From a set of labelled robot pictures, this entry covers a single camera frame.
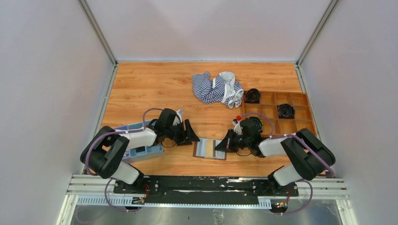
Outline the dark patterned coiled belt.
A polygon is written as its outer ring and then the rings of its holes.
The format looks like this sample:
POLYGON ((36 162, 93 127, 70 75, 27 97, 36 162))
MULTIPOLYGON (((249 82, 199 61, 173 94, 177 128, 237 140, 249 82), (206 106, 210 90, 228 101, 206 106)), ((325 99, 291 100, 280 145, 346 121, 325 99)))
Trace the dark patterned coiled belt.
POLYGON ((254 121, 257 130, 258 130, 260 133, 262 133, 262 131, 263 131, 263 122, 262 122, 262 119, 260 119, 259 117, 256 117, 256 116, 251 116, 251 117, 249 117, 249 119, 252 120, 252 121, 254 121))

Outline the blue plastic organizer box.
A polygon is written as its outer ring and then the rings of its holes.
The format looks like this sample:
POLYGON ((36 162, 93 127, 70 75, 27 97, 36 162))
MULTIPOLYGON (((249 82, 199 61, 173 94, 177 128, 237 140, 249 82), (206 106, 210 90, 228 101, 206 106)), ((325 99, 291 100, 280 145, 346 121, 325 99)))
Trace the blue plastic organizer box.
MULTIPOLYGON (((123 125, 120 127, 115 127, 115 130, 129 130, 129 129, 139 129, 143 126, 142 122, 134 123, 129 125, 123 125)), ((130 164, 134 162, 148 160, 154 157, 161 157, 164 155, 163 147, 161 145, 157 146, 142 146, 136 149, 129 149, 125 151, 122 161, 130 164)))

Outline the brown leather card holder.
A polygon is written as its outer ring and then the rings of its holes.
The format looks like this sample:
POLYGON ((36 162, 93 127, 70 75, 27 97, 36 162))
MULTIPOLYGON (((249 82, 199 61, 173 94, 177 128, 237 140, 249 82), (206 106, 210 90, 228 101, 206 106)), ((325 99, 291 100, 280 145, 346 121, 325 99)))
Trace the brown leather card holder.
POLYGON ((226 160, 226 153, 215 149, 220 142, 218 139, 200 138, 199 142, 194 144, 193 157, 226 160))

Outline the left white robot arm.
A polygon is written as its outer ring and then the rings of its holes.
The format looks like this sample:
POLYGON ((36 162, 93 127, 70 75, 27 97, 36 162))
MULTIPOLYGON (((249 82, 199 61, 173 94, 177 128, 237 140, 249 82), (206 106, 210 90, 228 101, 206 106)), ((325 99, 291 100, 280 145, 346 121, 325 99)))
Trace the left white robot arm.
POLYGON ((80 155, 80 161, 92 176, 124 182, 133 194, 144 187, 144 174, 134 166, 123 162, 126 150, 160 145, 166 138, 178 146, 199 142, 188 119, 182 113, 169 108, 159 109, 154 123, 143 123, 136 129, 102 127, 80 155))

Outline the blue striped cloth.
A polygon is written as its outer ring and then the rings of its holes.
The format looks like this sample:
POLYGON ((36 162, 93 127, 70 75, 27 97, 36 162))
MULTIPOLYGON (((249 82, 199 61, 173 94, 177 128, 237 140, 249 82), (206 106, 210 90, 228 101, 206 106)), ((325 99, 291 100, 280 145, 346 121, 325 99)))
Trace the blue striped cloth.
POLYGON ((219 73, 210 79, 210 73, 194 74, 192 76, 192 91, 194 96, 204 104, 220 102, 228 108, 240 107, 244 90, 235 74, 229 71, 219 73))

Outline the black coiled belt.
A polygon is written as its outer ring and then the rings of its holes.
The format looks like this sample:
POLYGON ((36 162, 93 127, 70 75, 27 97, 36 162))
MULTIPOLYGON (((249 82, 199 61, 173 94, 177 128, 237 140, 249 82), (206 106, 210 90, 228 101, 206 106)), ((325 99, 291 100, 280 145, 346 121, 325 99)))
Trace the black coiled belt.
POLYGON ((279 119, 294 119, 296 110, 290 104, 281 104, 277 106, 279 119))
POLYGON ((245 103, 259 104, 261 93, 258 89, 252 88, 245 92, 245 103))

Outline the black coiled belt right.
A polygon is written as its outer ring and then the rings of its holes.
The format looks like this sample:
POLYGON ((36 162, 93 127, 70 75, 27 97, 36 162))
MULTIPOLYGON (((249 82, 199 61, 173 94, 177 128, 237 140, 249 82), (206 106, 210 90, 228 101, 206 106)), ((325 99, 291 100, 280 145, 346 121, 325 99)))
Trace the black coiled belt right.
POLYGON ((296 110, 290 104, 281 104, 277 106, 279 119, 294 119, 296 110))

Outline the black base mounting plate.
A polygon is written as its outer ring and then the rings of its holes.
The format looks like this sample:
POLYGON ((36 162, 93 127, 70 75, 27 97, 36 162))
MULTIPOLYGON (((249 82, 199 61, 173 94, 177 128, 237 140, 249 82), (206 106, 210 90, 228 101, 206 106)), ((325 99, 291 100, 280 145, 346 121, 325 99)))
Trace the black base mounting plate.
POLYGON ((259 197, 288 197, 299 195, 291 183, 279 188, 270 186, 266 178, 215 176, 147 175, 129 185, 116 181, 115 194, 143 194, 148 203, 175 204, 258 204, 259 197))

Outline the black coiled belt top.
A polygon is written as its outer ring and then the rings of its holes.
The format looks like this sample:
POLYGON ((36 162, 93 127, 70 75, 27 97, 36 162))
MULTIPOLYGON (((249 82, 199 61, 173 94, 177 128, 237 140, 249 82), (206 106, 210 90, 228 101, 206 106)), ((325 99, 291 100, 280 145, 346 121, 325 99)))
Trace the black coiled belt top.
POLYGON ((258 89, 252 88, 245 92, 245 103, 259 104, 261 93, 258 89))

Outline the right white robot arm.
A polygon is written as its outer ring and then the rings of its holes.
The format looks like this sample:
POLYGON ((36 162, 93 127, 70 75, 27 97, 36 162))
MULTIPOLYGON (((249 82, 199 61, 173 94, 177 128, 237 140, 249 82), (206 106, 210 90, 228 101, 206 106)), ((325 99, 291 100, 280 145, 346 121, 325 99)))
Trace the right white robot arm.
POLYGON ((281 195, 287 185, 300 180, 310 181, 336 162, 334 154, 309 129, 279 137, 262 137, 253 119, 244 119, 228 130, 215 150, 236 152, 247 148, 259 158, 286 155, 289 165, 268 176, 267 187, 273 195, 281 195))

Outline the wooden compartment tray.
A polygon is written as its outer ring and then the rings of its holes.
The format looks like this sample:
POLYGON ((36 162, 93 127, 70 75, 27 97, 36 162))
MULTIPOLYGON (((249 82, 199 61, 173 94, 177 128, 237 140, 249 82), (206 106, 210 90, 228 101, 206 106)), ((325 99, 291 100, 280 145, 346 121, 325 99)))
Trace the wooden compartment tray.
POLYGON ((244 92, 240 116, 253 119, 261 136, 292 134, 308 129, 317 135, 306 93, 249 89, 244 92))

